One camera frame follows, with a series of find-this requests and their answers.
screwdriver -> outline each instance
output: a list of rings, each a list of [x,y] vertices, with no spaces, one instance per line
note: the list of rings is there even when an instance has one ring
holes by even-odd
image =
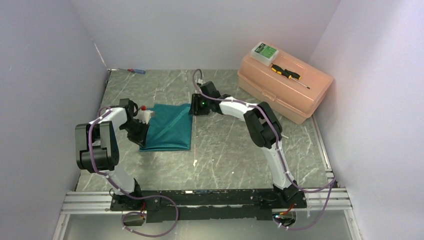
[[[311,89],[310,87],[306,86],[305,84],[301,83],[298,79],[301,78],[301,76],[295,72],[289,71],[287,69],[282,69],[280,66],[272,64],[271,69],[276,72],[277,74],[283,75],[284,77],[288,79],[295,80],[298,84],[304,86],[307,89]]]
[[[141,70],[141,69],[132,69],[132,68],[129,68],[129,69],[118,68],[118,69],[119,70],[127,70],[128,72],[136,73],[136,74],[145,74],[146,73],[145,70]]]

white wall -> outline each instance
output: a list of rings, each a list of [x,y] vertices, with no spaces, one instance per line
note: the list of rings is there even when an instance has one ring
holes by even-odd
[[[317,119],[364,239],[424,239],[423,13],[342,0],[310,58],[335,78]]]
[[[238,69],[259,41],[307,61],[340,0],[70,0],[109,68]]]
[[[67,0],[0,2],[0,239],[52,239],[106,74]]]

toolbox latch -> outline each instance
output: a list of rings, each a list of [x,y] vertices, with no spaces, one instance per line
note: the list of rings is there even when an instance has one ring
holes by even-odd
[[[262,94],[273,102],[276,100],[276,96],[265,89],[262,90]]]

black mounting plate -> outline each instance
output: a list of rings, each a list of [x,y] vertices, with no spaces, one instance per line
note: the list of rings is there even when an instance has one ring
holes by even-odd
[[[180,220],[242,219],[270,220],[272,209],[306,208],[305,194],[298,191],[285,202],[281,193],[273,188],[219,189],[219,190],[158,190],[141,191],[143,197],[162,195],[178,205]],[[145,200],[147,223],[160,223],[175,219],[175,209],[161,197]],[[130,211],[122,204],[112,202],[111,211]]]

toolbox lid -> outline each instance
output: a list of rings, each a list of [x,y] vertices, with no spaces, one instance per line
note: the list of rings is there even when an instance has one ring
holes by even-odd
[[[299,74],[300,82],[310,89],[274,72],[253,59],[250,53],[244,56],[237,74],[271,101],[309,118],[325,97],[333,78],[280,49],[272,63]]]

